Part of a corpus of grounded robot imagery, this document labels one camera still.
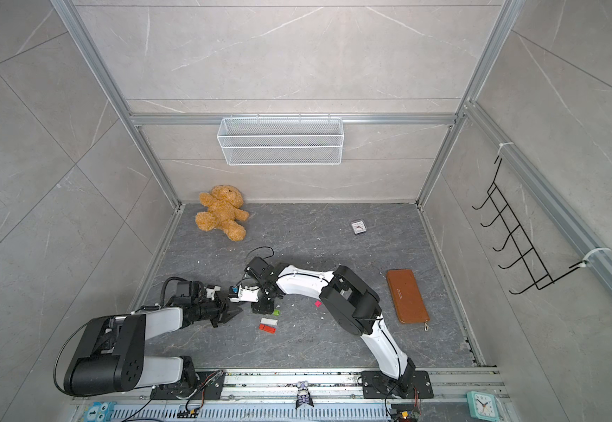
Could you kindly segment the white usb drive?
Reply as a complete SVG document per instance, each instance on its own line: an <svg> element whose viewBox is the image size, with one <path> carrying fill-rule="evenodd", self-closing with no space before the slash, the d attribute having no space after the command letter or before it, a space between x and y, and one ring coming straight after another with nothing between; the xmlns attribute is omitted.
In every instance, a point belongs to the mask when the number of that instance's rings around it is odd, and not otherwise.
<svg viewBox="0 0 612 422"><path fill-rule="evenodd" d="M260 320L260 323L262 325L276 326L276 325L278 325L278 320L277 319L272 319L272 318L262 318Z"/></svg>

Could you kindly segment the red usb drive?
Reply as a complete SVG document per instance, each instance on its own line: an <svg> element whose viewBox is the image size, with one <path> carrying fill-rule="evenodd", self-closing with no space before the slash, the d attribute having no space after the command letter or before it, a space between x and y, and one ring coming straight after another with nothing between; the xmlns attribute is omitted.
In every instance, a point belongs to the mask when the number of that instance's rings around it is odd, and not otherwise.
<svg viewBox="0 0 612 422"><path fill-rule="evenodd" d="M271 326L271 325L260 324L259 325L259 329L261 331L263 331L263 332L268 332L268 333L272 333L272 334L276 333L276 328Z"/></svg>

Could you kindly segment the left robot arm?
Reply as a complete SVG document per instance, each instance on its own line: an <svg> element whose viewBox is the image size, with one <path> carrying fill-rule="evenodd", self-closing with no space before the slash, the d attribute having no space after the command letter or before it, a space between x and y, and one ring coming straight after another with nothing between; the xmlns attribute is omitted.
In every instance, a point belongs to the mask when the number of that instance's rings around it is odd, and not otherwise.
<svg viewBox="0 0 612 422"><path fill-rule="evenodd" d="M93 318L81 327L77 348L56 388L71 397L147 387L156 390L153 398L167 391L179 399L195 397L208 382L195 371L192 358L148 356L146 342L199 321L216 328L241 312L218 286L170 277L157 304L130 314Z"/></svg>

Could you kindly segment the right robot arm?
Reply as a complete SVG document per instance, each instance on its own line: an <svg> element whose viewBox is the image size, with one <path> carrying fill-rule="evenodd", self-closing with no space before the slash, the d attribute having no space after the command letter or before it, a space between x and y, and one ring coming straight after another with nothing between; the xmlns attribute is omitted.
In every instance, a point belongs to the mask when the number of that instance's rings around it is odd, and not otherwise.
<svg viewBox="0 0 612 422"><path fill-rule="evenodd" d="M363 340L376 358L381 374L376 389L384 396L413 394L416 366L393 339L376 291L350 268L339 266L333 271L316 272L285 263L274 267L255 257L244 272L258 286L238 287L235 292L240 301L251 304L253 312L272 313L275 300L286 295L319 300L345 331Z"/></svg>

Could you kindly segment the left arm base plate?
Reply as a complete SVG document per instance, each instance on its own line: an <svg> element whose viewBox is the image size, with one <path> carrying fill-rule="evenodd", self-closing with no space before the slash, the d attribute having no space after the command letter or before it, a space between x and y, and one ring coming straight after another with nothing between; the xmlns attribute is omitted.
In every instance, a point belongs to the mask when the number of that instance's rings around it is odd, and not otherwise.
<svg viewBox="0 0 612 422"><path fill-rule="evenodd" d="M177 383L156 386L149 396L153 400L217 400L221 398L226 372L197 372L195 375L184 375Z"/></svg>

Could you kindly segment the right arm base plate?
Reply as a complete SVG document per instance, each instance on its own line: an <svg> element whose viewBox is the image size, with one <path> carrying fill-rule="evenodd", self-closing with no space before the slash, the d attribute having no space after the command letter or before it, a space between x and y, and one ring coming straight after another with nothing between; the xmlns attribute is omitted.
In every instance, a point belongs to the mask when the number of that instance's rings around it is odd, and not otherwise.
<svg viewBox="0 0 612 422"><path fill-rule="evenodd" d="M381 371L363 371L358 377L365 399L420 398L434 397L433 386L427 371L415 370L411 376L392 379Z"/></svg>

